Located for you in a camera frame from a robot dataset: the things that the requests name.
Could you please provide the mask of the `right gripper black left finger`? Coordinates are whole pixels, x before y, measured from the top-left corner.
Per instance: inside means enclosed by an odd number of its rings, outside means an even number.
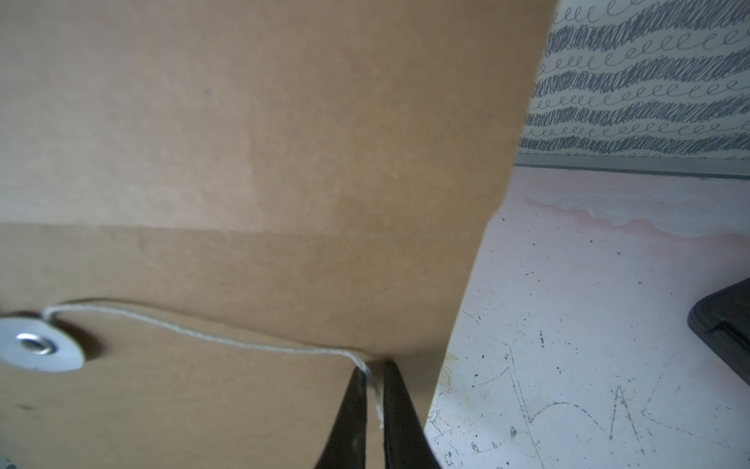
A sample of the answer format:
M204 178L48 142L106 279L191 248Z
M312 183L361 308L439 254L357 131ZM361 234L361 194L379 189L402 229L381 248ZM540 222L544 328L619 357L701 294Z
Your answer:
M367 384L356 367L315 469L365 469Z

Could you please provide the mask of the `brown kraft file bag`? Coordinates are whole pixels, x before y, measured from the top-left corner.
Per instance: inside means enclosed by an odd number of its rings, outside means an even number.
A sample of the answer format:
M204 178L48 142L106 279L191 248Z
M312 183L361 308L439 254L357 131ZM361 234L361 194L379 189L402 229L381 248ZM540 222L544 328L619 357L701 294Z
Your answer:
M5 1L1 311L398 362L426 418L552 1Z

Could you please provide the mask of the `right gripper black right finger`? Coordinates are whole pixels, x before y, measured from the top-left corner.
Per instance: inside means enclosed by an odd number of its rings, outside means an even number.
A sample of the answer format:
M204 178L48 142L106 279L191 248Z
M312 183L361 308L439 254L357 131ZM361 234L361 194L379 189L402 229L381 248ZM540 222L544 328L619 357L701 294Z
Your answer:
M441 469L398 365L384 364L384 455L387 469Z

